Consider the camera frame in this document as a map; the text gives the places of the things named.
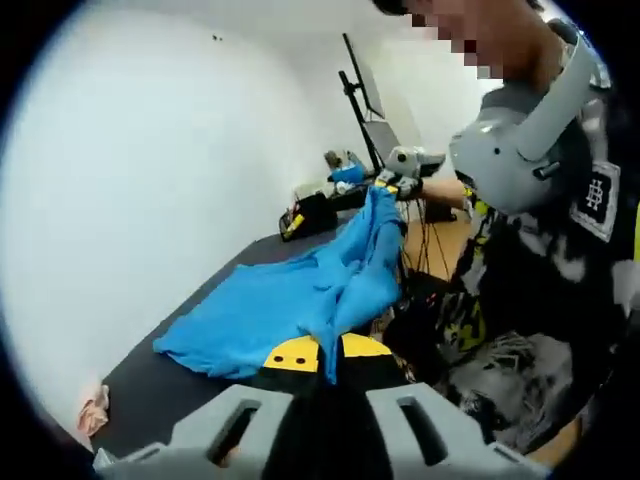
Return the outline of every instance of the yellow and black device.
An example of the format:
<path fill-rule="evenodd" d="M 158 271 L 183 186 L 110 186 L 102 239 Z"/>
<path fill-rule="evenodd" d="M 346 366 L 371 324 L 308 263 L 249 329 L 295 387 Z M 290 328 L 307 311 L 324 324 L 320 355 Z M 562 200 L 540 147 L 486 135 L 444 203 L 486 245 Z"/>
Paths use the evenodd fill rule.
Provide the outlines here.
<path fill-rule="evenodd" d="M 326 384 L 324 362 L 324 352 L 312 337 L 289 340 L 273 349 L 251 385 L 294 395 L 308 393 Z M 338 384 L 361 392 L 407 383 L 389 348 L 354 333 L 339 339 L 337 376 Z"/>
<path fill-rule="evenodd" d="M 284 242 L 332 230 L 338 215 L 322 193 L 303 198 L 280 217 L 280 236 Z"/>

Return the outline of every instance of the man's arm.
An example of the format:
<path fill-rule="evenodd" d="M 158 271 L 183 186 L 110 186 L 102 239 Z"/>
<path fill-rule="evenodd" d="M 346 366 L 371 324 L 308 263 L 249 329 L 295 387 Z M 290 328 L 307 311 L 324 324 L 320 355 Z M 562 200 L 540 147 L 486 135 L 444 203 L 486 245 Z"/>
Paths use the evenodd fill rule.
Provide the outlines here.
<path fill-rule="evenodd" d="M 424 178 L 420 198 L 464 210 L 465 189 L 457 178 Z"/>

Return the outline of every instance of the black cable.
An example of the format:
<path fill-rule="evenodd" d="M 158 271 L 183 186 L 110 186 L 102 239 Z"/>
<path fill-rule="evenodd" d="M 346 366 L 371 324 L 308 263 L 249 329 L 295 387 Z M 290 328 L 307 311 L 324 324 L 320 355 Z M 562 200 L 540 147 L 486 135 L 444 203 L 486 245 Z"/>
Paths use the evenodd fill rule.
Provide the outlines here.
<path fill-rule="evenodd" d="M 447 274 L 447 280 L 451 277 L 449 276 L 449 267 L 447 266 L 447 259 L 444 256 L 444 250 L 442 250 L 442 244 L 440 243 L 440 235 L 438 235 L 438 229 L 434 226 L 433 230 L 436 232 L 436 240 L 438 241 L 438 248 L 440 249 L 440 256 L 442 257 L 442 263 L 444 264 L 444 271 Z"/>
<path fill-rule="evenodd" d="M 402 206 L 404 207 L 404 213 L 405 213 L 405 216 L 406 216 L 406 219 L 407 219 L 407 232 L 408 232 L 409 231 L 409 226 L 411 224 L 411 213 L 409 212 L 409 208 L 408 208 L 406 202 L 403 202 Z M 411 257 L 407 253 L 407 242 L 408 241 L 409 241 L 409 235 L 407 233 L 404 245 L 402 247 L 402 255 L 403 255 L 403 258 L 405 259 L 405 261 L 407 262 L 407 266 L 409 267 L 409 269 L 413 270 L 413 262 L 411 261 Z"/>
<path fill-rule="evenodd" d="M 426 220 L 426 212 L 423 212 L 423 203 L 420 200 L 416 200 L 416 205 L 418 206 L 418 214 L 420 216 L 420 230 L 422 232 L 422 240 L 420 243 L 420 253 L 418 255 L 418 269 L 422 272 L 424 271 L 424 264 L 427 264 L 427 273 L 429 272 L 429 251 L 428 245 L 425 244 L 425 236 L 428 232 L 425 231 L 425 220 Z"/>

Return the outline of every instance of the shirt patch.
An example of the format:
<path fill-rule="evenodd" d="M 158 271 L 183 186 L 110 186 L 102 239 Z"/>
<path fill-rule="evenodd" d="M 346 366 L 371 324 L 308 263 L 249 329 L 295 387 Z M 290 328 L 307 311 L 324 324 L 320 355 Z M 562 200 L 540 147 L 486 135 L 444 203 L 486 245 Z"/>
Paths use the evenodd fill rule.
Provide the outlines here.
<path fill-rule="evenodd" d="M 583 198 L 574 202 L 571 218 L 600 240 L 609 243 L 618 212 L 619 190 L 620 167 L 604 161 L 594 162 L 589 190 Z"/>

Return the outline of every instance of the gray vr headset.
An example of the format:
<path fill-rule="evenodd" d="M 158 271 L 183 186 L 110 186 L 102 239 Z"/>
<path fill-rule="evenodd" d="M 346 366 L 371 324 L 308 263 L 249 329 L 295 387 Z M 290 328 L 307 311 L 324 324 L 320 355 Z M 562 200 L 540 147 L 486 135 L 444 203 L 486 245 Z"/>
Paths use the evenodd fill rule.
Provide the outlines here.
<path fill-rule="evenodd" d="M 499 212 L 534 210 L 588 180 L 592 159 L 576 118 L 589 100 L 596 61 L 575 37 L 546 95 L 517 84 L 490 92 L 476 121 L 451 141 L 448 156 L 460 180 Z"/>

